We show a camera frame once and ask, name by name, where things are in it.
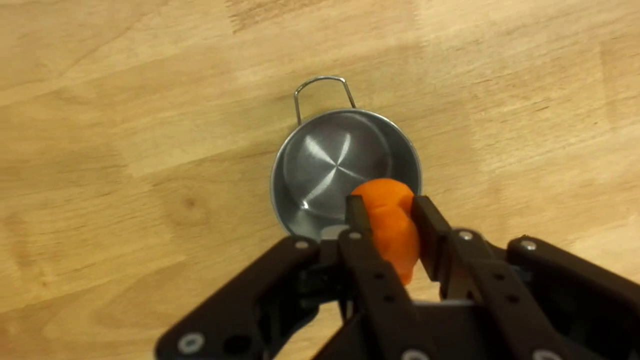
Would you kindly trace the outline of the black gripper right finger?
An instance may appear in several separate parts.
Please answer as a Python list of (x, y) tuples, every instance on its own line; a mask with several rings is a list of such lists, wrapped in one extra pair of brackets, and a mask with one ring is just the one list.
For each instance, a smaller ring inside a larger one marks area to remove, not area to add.
[(638, 360), (640, 287), (546, 240), (519, 236), (505, 248), (451, 228), (427, 196), (412, 218), (420, 262), (442, 301), (483, 312), (516, 360)]

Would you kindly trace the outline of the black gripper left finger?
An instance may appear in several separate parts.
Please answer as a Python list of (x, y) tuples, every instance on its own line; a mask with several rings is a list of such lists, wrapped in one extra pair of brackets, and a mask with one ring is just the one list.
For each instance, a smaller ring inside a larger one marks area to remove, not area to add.
[(320, 306), (340, 330), (317, 360), (431, 360), (413, 305), (373, 244), (363, 200), (346, 200), (333, 240), (288, 236), (190, 311), (153, 347), (155, 360), (271, 360)]

